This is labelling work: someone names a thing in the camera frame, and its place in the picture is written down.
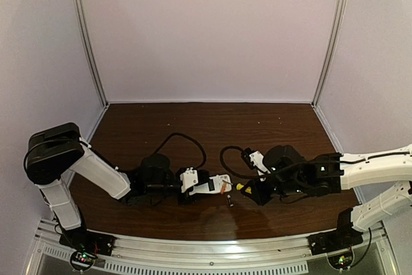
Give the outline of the yellow handled screwdriver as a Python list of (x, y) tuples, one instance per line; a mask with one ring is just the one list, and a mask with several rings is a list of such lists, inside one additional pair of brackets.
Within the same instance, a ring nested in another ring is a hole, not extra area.
[(231, 189), (239, 191), (242, 194), (252, 194), (252, 188), (241, 183), (238, 183), (236, 185), (232, 184)]

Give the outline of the black battery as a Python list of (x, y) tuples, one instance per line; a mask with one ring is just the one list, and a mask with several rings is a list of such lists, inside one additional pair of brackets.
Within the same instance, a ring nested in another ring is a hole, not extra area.
[(231, 196), (230, 196), (229, 194), (227, 195), (227, 201), (228, 201), (229, 207), (233, 207), (233, 206), (234, 206), (234, 204), (232, 203)]

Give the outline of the white remote control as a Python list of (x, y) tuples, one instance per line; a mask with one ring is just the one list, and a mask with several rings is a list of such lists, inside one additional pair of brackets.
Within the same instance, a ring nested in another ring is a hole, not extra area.
[(196, 185), (189, 192), (189, 195), (195, 194), (220, 194), (220, 189), (222, 183), (226, 183), (225, 193), (232, 191), (231, 189), (231, 179), (229, 175), (215, 175), (211, 176), (207, 182), (204, 184)]

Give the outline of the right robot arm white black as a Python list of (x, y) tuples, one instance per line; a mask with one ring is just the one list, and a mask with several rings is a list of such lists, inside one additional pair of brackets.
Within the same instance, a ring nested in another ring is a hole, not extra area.
[(369, 154), (329, 153), (307, 160), (290, 145), (275, 146), (265, 154), (246, 149), (242, 157), (258, 172), (241, 194), (258, 205), (274, 197), (301, 193), (307, 197), (338, 194), (362, 185), (392, 182), (368, 202), (339, 214), (334, 231), (338, 240), (358, 236), (375, 223), (411, 206), (411, 146)]

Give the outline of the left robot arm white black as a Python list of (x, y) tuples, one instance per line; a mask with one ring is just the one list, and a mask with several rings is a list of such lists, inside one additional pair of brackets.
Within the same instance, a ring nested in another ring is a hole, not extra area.
[(196, 189), (210, 182), (210, 174), (202, 165), (172, 172), (169, 158), (158, 149), (145, 157), (138, 167), (120, 169), (86, 142), (73, 122), (33, 134), (28, 140), (23, 167), (70, 243), (85, 243), (88, 231), (84, 217), (62, 179), (67, 171), (82, 176), (129, 207), (158, 205), (170, 196), (190, 204)]

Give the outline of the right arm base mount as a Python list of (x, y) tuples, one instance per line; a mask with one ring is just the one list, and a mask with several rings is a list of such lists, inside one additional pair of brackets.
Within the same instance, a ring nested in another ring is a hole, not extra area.
[(339, 232), (338, 230), (311, 234), (307, 237), (312, 255), (347, 249), (363, 242), (362, 233)]

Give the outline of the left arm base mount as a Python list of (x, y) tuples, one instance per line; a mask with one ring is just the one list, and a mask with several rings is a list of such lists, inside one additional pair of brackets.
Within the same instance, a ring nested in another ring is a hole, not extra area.
[(90, 254), (111, 256), (116, 238), (109, 234), (86, 231), (85, 233), (62, 234), (59, 243)]

